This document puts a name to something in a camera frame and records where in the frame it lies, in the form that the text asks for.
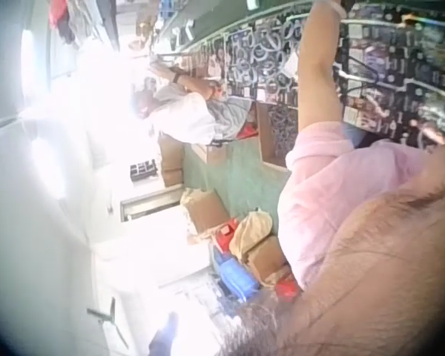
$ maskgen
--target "cardboard box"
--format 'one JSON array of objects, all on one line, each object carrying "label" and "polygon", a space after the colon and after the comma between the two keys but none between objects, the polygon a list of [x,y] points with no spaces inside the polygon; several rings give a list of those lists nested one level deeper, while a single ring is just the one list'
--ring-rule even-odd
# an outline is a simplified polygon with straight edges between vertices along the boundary
[{"label": "cardboard box", "polygon": [[184,145],[168,135],[158,138],[162,157],[162,171],[175,171],[183,168]]},{"label": "cardboard box", "polygon": [[274,134],[268,117],[268,105],[258,102],[257,110],[257,126],[259,128],[259,148],[260,159],[262,163],[270,168],[281,172],[288,172],[284,158],[275,156]]},{"label": "cardboard box", "polygon": [[198,234],[226,223],[231,218],[215,191],[198,194],[197,198],[182,202],[182,205],[188,211]]},{"label": "cardboard box", "polygon": [[261,283],[272,274],[277,273],[287,265],[277,236],[271,235],[254,247],[247,256],[246,265]]},{"label": "cardboard box", "polygon": [[183,170],[174,169],[171,171],[162,171],[163,182],[165,187],[183,183]]},{"label": "cardboard box", "polygon": [[219,165],[227,159],[227,147],[208,147],[205,145],[191,145],[194,153],[207,165]]}]

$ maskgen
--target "white shirt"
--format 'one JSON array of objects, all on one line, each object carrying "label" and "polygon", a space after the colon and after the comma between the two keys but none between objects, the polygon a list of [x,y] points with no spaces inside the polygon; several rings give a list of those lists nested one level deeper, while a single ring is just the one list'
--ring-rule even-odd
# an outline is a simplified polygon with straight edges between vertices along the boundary
[{"label": "white shirt", "polygon": [[156,109],[148,119],[154,127],[180,142],[209,145],[216,135],[216,120],[201,94],[186,93],[170,83],[155,93],[159,101],[172,100]]}]

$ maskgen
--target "pink shirt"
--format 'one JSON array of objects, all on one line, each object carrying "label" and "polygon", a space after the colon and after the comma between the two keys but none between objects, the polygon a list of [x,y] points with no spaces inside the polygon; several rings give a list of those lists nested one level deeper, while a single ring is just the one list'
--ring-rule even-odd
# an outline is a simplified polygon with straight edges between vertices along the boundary
[{"label": "pink shirt", "polygon": [[334,233],[362,202],[420,173],[425,153],[387,141],[354,149],[340,122],[308,126],[286,158],[279,240],[302,289],[317,276]]}]

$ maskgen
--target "fluorescent light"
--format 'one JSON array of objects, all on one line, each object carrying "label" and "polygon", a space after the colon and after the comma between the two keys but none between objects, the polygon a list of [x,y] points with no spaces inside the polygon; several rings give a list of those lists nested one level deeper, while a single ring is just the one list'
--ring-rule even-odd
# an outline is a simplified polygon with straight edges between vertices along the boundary
[{"label": "fluorescent light", "polygon": [[24,30],[22,33],[22,90],[25,98],[36,94],[36,58],[33,33]]},{"label": "fluorescent light", "polygon": [[58,200],[64,198],[65,180],[53,148],[45,140],[35,139],[31,149],[38,174],[48,191]]}]

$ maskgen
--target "ceiling fan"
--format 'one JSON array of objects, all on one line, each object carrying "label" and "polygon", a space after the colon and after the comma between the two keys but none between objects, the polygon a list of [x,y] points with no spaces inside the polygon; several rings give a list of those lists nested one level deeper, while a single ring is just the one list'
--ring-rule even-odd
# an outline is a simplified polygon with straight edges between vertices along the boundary
[{"label": "ceiling fan", "polygon": [[128,349],[128,344],[125,341],[122,333],[119,330],[119,327],[116,325],[116,298],[112,297],[111,301],[111,312],[109,314],[101,313],[100,311],[88,308],[88,314],[96,317],[99,321],[99,324],[103,324],[106,321],[111,323],[116,327],[117,334],[119,334],[120,340],[124,343],[125,347]]}]

